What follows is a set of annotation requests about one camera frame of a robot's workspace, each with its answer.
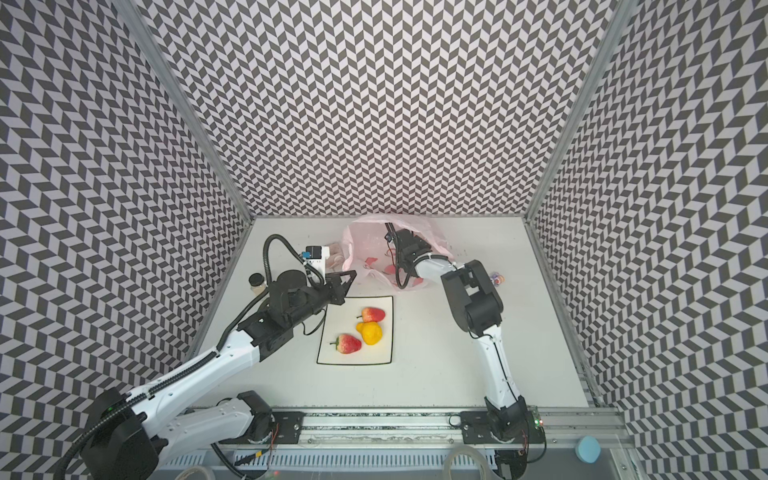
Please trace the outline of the pink plastic bag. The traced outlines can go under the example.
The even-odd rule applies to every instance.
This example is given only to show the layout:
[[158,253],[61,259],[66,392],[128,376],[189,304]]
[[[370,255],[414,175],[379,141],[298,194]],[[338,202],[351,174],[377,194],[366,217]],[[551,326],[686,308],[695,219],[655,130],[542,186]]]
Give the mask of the pink plastic bag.
[[[393,244],[386,239],[386,222],[391,222],[397,230],[413,231],[431,245],[432,252],[418,258],[413,270],[402,270],[395,265]],[[355,270],[400,290],[418,289],[426,281],[438,283],[440,276],[455,263],[455,256],[435,221],[415,215],[362,216],[345,228],[341,247],[345,270]]]

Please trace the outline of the fake strawberry with leaves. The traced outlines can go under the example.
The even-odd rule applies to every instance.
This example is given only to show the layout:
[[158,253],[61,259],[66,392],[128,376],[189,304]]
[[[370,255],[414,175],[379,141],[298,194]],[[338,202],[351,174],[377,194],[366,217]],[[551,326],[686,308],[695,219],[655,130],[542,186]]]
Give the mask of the fake strawberry with leaves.
[[340,334],[330,345],[340,354],[349,355],[360,351],[363,342],[351,334]]

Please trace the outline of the red fake wax apple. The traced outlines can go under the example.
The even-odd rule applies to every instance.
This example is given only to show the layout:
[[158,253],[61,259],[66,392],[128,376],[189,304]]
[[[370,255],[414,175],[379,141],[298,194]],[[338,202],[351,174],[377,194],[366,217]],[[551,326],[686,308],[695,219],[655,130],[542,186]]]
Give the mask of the red fake wax apple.
[[358,319],[363,323],[378,323],[386,318],[386,311],[377,307],[364,307]]

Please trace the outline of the yellow fake pear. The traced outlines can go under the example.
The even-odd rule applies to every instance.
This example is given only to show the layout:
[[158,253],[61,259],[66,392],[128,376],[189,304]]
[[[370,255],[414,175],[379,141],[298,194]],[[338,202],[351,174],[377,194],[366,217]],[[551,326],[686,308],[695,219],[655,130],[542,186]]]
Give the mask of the yellow fake pear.
[[375,345],[383,337],[383,330],[378,322],[360,322],[356,325],[356,330],[367,345]]

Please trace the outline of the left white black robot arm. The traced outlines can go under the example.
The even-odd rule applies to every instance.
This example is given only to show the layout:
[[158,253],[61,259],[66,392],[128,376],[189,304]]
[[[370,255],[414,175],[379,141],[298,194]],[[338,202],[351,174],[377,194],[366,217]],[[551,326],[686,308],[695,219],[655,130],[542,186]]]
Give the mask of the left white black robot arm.
[[87,408],[83,433],[56,464],[64,478],[81,458],[95,479],[147,479],[161,465],[222,440],[271,431],[270,406],[254,391],[220,406],[191,406],[236,374],[264,362],[294,336],[296,326],[329,305],[341,306],[354,270],[313,284],[301,270],[285,271],[240,311],[210,348],[145,385],[122,394],[110,389]]

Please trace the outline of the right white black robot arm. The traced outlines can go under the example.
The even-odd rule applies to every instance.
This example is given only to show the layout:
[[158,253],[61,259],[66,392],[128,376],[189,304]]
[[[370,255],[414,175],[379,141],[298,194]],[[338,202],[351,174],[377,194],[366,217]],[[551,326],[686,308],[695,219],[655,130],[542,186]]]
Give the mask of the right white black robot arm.
[[404,289],[414,278],[442,284],[454,321],[479,352],[485,386],[487,421],[501,442],[530,437],[529,409],[512,378],[502,339],[503,302],[483,264],[462,265],[437,254],[413,231],[385,224],[385,240],[393,249],[396,285]]

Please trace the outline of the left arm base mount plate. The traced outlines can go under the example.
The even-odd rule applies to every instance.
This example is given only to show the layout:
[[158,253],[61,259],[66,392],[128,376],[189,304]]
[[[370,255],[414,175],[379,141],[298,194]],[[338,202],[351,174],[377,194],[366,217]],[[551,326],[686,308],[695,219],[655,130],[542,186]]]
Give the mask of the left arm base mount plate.
[[297,444],[305,416],[296,410],[256,414],[241,439],[257,445]]

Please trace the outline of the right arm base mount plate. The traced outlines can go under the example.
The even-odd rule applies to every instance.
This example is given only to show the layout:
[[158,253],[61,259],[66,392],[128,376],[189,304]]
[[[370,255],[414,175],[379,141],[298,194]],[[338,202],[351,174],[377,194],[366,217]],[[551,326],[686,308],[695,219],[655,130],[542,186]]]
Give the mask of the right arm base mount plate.
[[545,432],[528,413],[524,419],[515,419],[510,425],[493,426],[485,411],[466,410],[459,413],[459,430],[466,445],[545,443]]

